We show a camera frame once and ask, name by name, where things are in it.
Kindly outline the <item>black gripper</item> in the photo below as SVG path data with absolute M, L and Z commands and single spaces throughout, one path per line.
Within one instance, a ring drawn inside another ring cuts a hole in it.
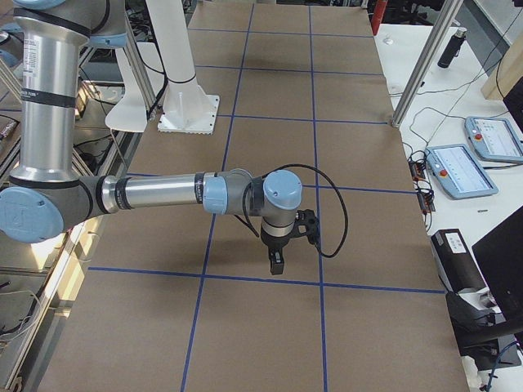
M 281 275 L 284 272 L 283 249 L 291 238 L 299 238 L 300 236 L 301 234 L 297 227 L 294 227 L 288 234 L 282 237 L 271 235 L 264 229 L 261 229 L 261 240 L 268 249 L 270 273 L 272 275 Z

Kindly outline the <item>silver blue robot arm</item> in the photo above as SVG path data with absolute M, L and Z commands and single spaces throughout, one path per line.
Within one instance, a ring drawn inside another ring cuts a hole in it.
M 1 193 L 2 231 L 40 243 L 95 216 L 138 207 L 200 204 L 212 214 L 261 218 L 272 274 L 284 270 L 283 249 L 300 236 L 302 183 L 278 169 L 147 178 L 79 176 L 72 168 L 79 52 L 86 45 L 127 44 L 121 1 L 19 1 L 24 32 L 19 165 Z

